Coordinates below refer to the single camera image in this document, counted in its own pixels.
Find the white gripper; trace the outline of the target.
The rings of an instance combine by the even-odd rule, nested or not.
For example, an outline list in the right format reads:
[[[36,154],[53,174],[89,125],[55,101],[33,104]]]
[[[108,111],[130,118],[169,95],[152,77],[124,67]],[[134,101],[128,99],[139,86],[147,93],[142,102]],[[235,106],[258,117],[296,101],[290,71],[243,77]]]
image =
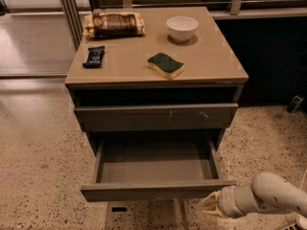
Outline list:
[[[211,193],[202,201],[204,204],[202,210],[218,218],[244,217],[246,213],[239,207],[239,201],[245,193],[245,188],[245,186],[227,186],[223,187],[220,192]]]

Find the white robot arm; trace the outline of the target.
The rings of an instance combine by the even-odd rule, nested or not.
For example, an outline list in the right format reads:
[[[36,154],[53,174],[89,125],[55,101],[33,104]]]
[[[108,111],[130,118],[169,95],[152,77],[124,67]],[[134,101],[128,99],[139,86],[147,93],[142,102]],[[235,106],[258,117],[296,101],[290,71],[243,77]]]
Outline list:
[[[253,213],[291,212],[307,218],[307,194],[275,173],[260,172],[250,184],[226,186],[211,193],[202,201],[202,210],[215,217],[232,219]]]

